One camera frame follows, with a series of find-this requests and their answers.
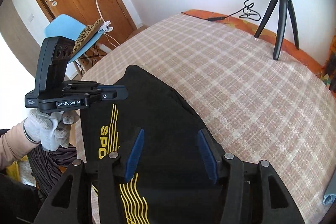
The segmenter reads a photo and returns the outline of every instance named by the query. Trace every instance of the chair seat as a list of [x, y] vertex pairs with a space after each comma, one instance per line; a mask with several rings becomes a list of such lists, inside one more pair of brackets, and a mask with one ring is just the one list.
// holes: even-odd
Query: chair seat
[[[75, 40], [79, 37], [86, 26], [78, 20], [68, 15], [59, 15], [45, 29], [45, 37], [66, 37]], [[77, 60], [89, 48], [91, 48], [102, 33], [96, 33], [72, 58], [68, 63]]]
[[102, 36], [103, 33], [96, 33], [84, 46], [81, 48], [69, 61], [69, 63], [77, 60], [81, 55], [83, 55], [89, 48], [91, 48], [97, 40]]

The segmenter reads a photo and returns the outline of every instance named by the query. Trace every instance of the black cable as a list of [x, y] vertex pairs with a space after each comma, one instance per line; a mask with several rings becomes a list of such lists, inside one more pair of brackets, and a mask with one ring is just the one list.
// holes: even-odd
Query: black cable
[[248, 1], [250, 1], [250, 0], [246, 0], [246, 1], [244, 1], [244, 7], [243, 7], [242, 9], [240, 9], [239, 11], [237, 11], [237, 12], [231, 14], [231, 15], [228, 15], [228, 16], [226, 16], [226, 17], [210, 17], [210, 18], [208, 18], [207, 20], [208, 20], [208, 21], [223, 20], [223, 19], [226, 19], [226, 18], [228, 18], [228, 17], [230, 17], [230, 16], [233, 16], [233, 15], [235, 15], [235, 14], [237, 14], [237, 13], [243, 11], [244, 14], [243, 14], [243, 15], [240, 15], [239, 18], [248, 18], [248, 19], [252, 19], [252, 20], [254, 20], [254, 21], [259, 21], [259, 20], [261, 19], [260, 14], [259, 14], [257, 11], [252, 10], [252, 8], [253, 8], [253, 6], [254, 6], [255, 3], [252, 2], [251, 4], [247, 5], [246, 3], [247, 3]]
[[[191, 16], [191, 15], [189, 15], [189, 14], [186, 14], [185, 12], [181, 12], [181, 14], [183, 14], [183, 15], [187, 15], [187, 16]], [[199, 18], [199, 19], [206, 20], [206, 18], [201, 18], [201, 17], [197, 17], [197, 16], [191, 16], [191, 17], [196, 17], [196, 18]]]

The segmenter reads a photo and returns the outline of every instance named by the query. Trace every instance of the plaid blanket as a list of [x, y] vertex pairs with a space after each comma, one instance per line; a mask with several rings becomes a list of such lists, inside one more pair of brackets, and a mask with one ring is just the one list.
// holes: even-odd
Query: plaid blanket
[[[306, 223], [328, 210], [325, 188], [336, 167], [336, 105], [304, 65], [239, 29], [186, 15], [142, 31], [83, 77], [106, 85], [138, 65], [184, 97], [225, 151], [274, 166]], [[80, 123], [78, 157], [85, 160]], [[99, 222], [97, 196], [93, 214]]]

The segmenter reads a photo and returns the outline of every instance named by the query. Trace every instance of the yellow stripe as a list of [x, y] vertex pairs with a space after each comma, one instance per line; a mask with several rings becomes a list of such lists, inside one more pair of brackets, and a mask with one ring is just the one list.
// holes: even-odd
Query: yellow stripe
[[109, 138], [108, 138], [108, 141], [107, 141], [107, 154], [109, 153], [110, 135], [111, 135], [111, 125], [112, 125], [112, 120], [113, 120], [114, 105], [115, 105], [115, 104], [112, 105], [111, 122], [110, 122], [110, 126], [109, 126]]
[[140, 198], [140, 195], [139, 195], [138, 190], [137, 190], [137, 180], [138, 180], [138, 175], [139, 175], [139, 173], [136, 173], [136, 174], [135, 174], [134, 190], [135, 190], [135, 192], [136, 192], [137, 199], [138, 199], [138, 200], [140, 201], [140, 203], [141, 203], [141, 217], [142, 217], [142, 219], [143, 219], [143, 222], [146, 223], [146, 220], [145, 220], [145, 218], [143, 217], [143, 203], [142, 203], [142, 198]]
[[132, 218], [132, 222], [134, 222], [135, 218], [134, 218], [134, 215], [132, 214], [132, 210], [133, 210], [132, 201], [131, 201], [130, 197], [127, 194], [127, 191], [126, 191], [126, 188], [125, 188], [125, 184], [123, 184], [123, 188], [124, 188], [124, 194], [126, 195], [127, 199], [129, 200], [129, 204], [130, 204], [129, 207], [128, 207], [128, 209], [130, 209], [130, 210], [128, 210], [128, 214], [129, 214], [129, 216], [133, 217]]
[[[113, 129], [113, 148], [114, 148], [114, 142], [115, 142], [115, 137], [116, 137], [116, 124], [117, 124], [117, 120], [118, 120], [118, 110], [117, 110], [117, 115], [115, 114], [115, 119], [113, 121], [114, 123], [114, 129]], [[111, 138], [111, 144], [110, 144], [110, 152], [112, 151], [112, 138]]]
[[116, 138], [116, 141], [115, 141], [115, 150], [114, 151], [117, 151], [118, 137], [119, 137], [119, 132], [117, 131], [117, 138]]
[[123, 201], [123, 204], [124, 204], [124, 208], [125, 208], [125, 215], [126, 215], [126, 219], [127, 219], [127, 224], [129, 224], [129, 221], [128, 221], [128, 215], [127, 215], [127, 210], [126, 210], [126, 204], [125, 204], [125, 201], [123, 199], [123, 196], [121, 195], [121, 200]]
[[92, 184], [92, 187], [93, 187], [93, 188], [94, 188], [94, 190], [95, 190], [95, 191], [98, 193], [98, 190], [97, 190], [97, 188], [96, 188], [96, 187], [94, 187], [94, 186], [93, 186], [93, 184]]
[[139, 200], [138, 200], [137, 196], [134, 194], [134, 191], [133, 191], [133, 187], [135, 188], [135, 181], [134, 181], [134, 185], [133, 185], [133, 187], [132, 187], [133, 179], [134, 179], [134, 177], [131, 179], [131, 191], [132, 191], [132, 194], [133, 194], [133, 196], [134, 196], [136, 202], [138, 203], [138, 218], [140, 219], [141, 223], [143, 224], [142, 219], [141, 219], [141, 217], [140, 217], [140, 203], [139, 203]]
[[125, 215], [126, 215], [126, 218], [127, 218], [127, 222], [128, 222], [128, 220], [131, 220], [131, 222], [133, 222], [132, 221], [132, 219], [130, 219], [130, 212], [129, 212], [129, 204], [128, 204], [128, 200], [127, 200], [127, 198], [126, 198], [126, 196], [125, 196], [125, 192], [124, 192], [124, 190], [123, 190], [123, 188], [122, 188], [122, 186], [121, 186], [121, 184], [119, 184], [119, 186], [120, 186], [120, 193], [122, 194], [122, 196], [123, 196], [123, 198], [124, 198], [124, 200], [126, 201], [126, 204], [127, 204], [127, 211], [128, 211], [128, 213], [127, 213], [127, 211], [125, 211]]
[[142, 197], [142, 199], [143, 199], [143, 201], [144, 201], [144, 202], [145, 202], [145, 204], [146, 204], [145, 218], [146, 218], [146, 220], [147, 220], [147, 224], [150, 224], [150, 223], [149, 223], [149, 221], [148, 221], [148, 218], [147, 218], [148, 204], [147, 204], [147, 201], [145, 200], [145, 198], [144, 198], [144, 197]]
[[[131, 197], [131, 199], [132, 199], [132, 201], [133, 201], [133, 204], [134, 204], [134, 212], [135, 212], [135, 208], [136, 208], [137, 205], [135, 204], [135, 201], [134, 201], [134, 199], [133, 199], [133, 197], [132, 197], [132, 194], [131, 194], [131, 192], [130, 192], [130, 190], [129, 190], [129, 183], [127, 183], [126, 188], [127, 188], [128, 193], [129, 193], [129, 196]], [[131, 212], [132, 212], [133, 217], [135, 217], [135, 218], [137, 219], [137, 221], [138, 221], [137, 223], [139, 223], [139, 219], [138, 219], [137, 215], [136, 215], [136, 214], [133, 214], [133, 205], [132, 205], [132, 203], [131, 203]]]

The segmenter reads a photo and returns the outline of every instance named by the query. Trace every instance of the camera lens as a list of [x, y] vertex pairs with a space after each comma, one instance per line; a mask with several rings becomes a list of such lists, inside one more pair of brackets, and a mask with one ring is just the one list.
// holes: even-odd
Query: camera lens
[[62, 53], [62, 47], [58, 47], [57, 52], [56, 52], [56, 57], [59, 57]]
[[68, 46], [66, 46], [63, 50], [63, 58], [65, 58], [65, 56], [67, 55], [68, 53]]

